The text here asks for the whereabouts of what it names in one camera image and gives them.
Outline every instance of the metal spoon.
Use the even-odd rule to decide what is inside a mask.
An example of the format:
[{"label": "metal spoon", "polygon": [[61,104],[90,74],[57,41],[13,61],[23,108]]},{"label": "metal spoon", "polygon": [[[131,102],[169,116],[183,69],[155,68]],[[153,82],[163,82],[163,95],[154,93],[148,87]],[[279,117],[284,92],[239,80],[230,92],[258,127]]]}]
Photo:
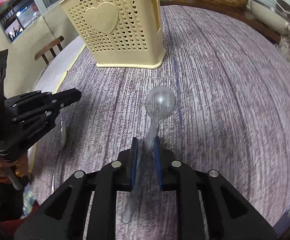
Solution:
[{"label": "metal spoon", "polygon": [[159,86],[153,88],[146,97],[146,111],[151,117],[151,124],[147,137],[145,139],[144,150],[139,154],[139,165],[136,173],[136,183],[133,191],[129,194],[122,215],[122,222],[128,224],[132,220],[132,216],[137,204],[137,198],[141,191],[141,185],[144,177],[144,169],[146,160],[150,157],[152,142],[155,137],[156,128],[160,119],[168,116],[175,106],[175,95],[167,87]]},{"label": "metal spoon", "polygon": [[61,114],[61,148],[56,156],[56,160],[55,160],[55,164],[54,164],[52,188],[51,188],[52,194],[55,191],[55,173],[56,173],[56,166],[58,163],[58,158],[59,158],[61,151],[63,150],[65,143],[66,143],[66,122],[65,122],[65,115],[64,115],[63,109],[60,109],[60,114]]}]

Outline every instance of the chair backrest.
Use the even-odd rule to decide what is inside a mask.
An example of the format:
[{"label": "chair backrest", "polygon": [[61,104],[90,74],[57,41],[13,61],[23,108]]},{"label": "chair backrest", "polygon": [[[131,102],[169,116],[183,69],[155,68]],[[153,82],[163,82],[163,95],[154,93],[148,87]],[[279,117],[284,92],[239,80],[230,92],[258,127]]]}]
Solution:
[{"label": "chair backrest", "polygon": [[49,50],[51,52],[51,54],[53,55],[53,57],[56,57],[56,53],[53,50],[53,47],[57,45],[58,49],[60,51],[63,50],[61,42],[64,40],[63,36],[59,36],[58,38],[56,38],[55,40],[51,41],[50,43],[48,43],[46,46],[44,46],[36,55],[35,55],[35,60],[38,60],[40,57],[42,57],[45,61],[45,63],[48,65],[48,59],[45,56],[45,53]]}]

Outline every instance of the gray handle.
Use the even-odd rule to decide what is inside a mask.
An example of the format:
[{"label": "gray handle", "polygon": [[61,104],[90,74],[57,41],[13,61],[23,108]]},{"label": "gray handle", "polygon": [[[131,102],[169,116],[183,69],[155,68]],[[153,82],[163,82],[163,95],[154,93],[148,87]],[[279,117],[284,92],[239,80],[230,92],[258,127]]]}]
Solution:
[{"label": "gray handle", "polygon": [[16,190],[22,190],[23,186],[19,182],[16,174],[12,171],[12,169],[11,168],[4,168],[3,170],[4,170],[4,173],[7,175],[7,177],[9,178],[9,180],[11,181],[11,183],[13,184],[14,188]]}]

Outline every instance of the striped tablecloth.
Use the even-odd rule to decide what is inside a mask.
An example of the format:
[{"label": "striped tablecloth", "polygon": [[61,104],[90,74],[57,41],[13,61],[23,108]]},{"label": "striped tablecloth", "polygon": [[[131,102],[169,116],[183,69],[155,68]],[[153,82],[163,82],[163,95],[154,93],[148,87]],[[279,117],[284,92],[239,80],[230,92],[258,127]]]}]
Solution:
[{"label": "striped tablecloth", "polygon": [[[158,85],[176,96],[159,123],[163,146],[199,171],[217,169],[274,225],[290,204],[290,65],[246,24],[199,8],[161,8],[166,56],[156,70],[97,68],[85,49],[60,90],[82,99],[65,109],[68,141],[57,166],[65,181],[74,171],[97,171],[142,145],[150,118],[145,98]],[[60,120],[37,147],[34,191],[49,195],[60,148]],[[129,225],[120,222],[128,193],[117,195],[117,239],[176,239],[176,196],[160,192],[153,161],[141,204]]]}]

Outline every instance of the person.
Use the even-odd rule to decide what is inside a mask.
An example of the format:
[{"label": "person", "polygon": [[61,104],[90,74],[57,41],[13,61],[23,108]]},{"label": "person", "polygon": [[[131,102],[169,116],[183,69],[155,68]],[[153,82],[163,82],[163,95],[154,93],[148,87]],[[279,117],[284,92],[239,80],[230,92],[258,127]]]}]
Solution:
[{"label": "person", "polygon": [[7,167],[15,169],[21,184],[26,186],[29,181],[27,154],[14,163],[7,163],[0,158],[0,240],[13,239],[14,232],[24,221],[20,219],[24,190],[16,190],[13,187],[3,170]]}]

